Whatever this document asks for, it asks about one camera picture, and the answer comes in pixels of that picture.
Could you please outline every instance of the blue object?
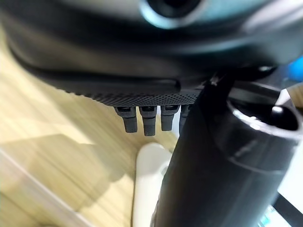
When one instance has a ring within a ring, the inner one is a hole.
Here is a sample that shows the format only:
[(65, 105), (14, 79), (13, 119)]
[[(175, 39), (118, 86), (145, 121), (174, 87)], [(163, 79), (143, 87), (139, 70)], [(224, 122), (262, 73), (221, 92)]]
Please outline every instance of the blue object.
[(289, 78), (298, 82), (303, 81), (303, 57), (289, 64)]

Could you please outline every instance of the plastic connector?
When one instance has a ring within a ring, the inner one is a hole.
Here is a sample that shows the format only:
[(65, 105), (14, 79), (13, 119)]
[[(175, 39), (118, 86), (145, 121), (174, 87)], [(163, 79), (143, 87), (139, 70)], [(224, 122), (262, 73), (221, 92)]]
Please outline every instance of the plastic connector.
[(136, 107), (115, 107), (115, 111), (122, 117), (126, 132), (134, 133), (138, 131)]

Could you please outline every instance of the white plastic object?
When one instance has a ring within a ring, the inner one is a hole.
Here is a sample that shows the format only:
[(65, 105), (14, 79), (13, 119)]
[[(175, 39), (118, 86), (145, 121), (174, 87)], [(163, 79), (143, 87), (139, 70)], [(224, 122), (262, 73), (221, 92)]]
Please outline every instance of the white plastic object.
[(137, 157), (133, 227), (150, 227), (171, 153), (162, 145), (143, 146)]

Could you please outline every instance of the wooden floor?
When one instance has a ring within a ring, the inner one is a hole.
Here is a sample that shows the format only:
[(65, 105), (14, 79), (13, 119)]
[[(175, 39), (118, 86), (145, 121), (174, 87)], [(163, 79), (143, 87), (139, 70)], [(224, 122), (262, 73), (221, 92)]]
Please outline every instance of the wooden floor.
[[(175, 136), (127, 134), (113, 108), (24, 72), (0, 35), (0, 227), (129, 227), (139, 148)], [(302, 90), (292, 91), (303, 106)]]

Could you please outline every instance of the black pole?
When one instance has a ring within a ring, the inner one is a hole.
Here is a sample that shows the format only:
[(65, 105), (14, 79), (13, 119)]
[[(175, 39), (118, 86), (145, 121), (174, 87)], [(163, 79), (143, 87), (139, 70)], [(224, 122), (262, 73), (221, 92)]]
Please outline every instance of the black pole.
[[(255, 227), (276, 197), (302, 133), (298, 116), (280, 107), (277, 118), (268, 115), (273, 106), (254, 106), (265, 123), (248, 124), (227, 104), (232, 81), (225, 79), (209, 82), (187, 117), (163, 179), (155, 227)], [(281, 128), (266, 132), (276, 121)]]

